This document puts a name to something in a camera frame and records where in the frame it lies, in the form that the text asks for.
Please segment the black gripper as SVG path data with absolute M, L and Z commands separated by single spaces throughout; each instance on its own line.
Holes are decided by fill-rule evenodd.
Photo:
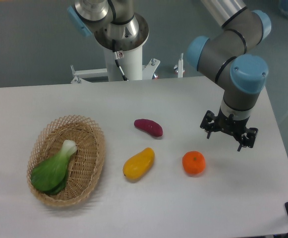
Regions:
M 237 151 L 240 152 L 242 148 L 253 148 L 258 134 L 257 128 L 246 127 L 249 117 L 250 110 L 237 111 L 229 107 L 220 107 L 217 116 L 210 110 L 205 113 L 200 128 L 207 133 L 207 139 L 212 132 L 222 132 L 237 138 Z

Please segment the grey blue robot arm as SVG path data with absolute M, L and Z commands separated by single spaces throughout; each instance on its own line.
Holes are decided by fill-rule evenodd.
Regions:
M 224 90 L 219 112 L 207 111 L 200 124 L 207 134 L 223 132 L 239 147 L 253 147 L 258 129 L 246 126 L 266 84 L 267 63 L 249 50 L 271 32 L 262 11 L 250 11 L 241 0 L 205 0 L 204 6 L 223 29 L 214 39 L 195 38 L 187 62 Z M 142 64 L 142 47 L 149 36 L 147 21 L 131 0 L 77 0 L 67 9 L 76 29 L 94 35 L 103 48 L 109 81 L 151 79 L 154 70 Z

